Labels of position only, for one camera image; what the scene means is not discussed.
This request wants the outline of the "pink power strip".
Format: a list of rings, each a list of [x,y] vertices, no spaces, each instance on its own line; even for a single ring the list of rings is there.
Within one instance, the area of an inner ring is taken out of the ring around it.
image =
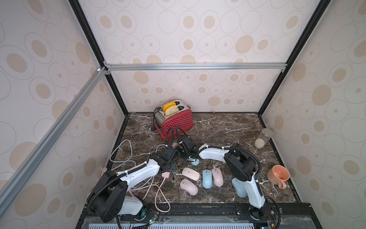
[[[165,178],[165,179],[168,179],[170,176],[170,172],[163,172],[162,173],[162,177]]]

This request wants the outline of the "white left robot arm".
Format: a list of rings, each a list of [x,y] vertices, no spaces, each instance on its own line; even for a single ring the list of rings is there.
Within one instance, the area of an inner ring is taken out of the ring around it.
[[[103,222],[109,222],[122,215],[143,219],[148,211],[147,205],[141,198],[128,197],[126,194],[150,177],[173,172],[177,154],[176,148],[168,146],[131,169],[118,173],[112,170],[106,171],[88,195],[87,211],[96,214]]]

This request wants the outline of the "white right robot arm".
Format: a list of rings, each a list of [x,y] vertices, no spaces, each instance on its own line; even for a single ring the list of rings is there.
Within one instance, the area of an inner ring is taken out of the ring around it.
[[[194,161],[200,158],[225,162],[231,174],[244,185],[251,209],[271,211],[275,201],[271,197],[264,196],[261,190],[258,175],[262,171],[262,165],[254,154],[238,144],[229,147],[196,144],[187,135],[178,141],[183,148],[182,156],[186,160]]]

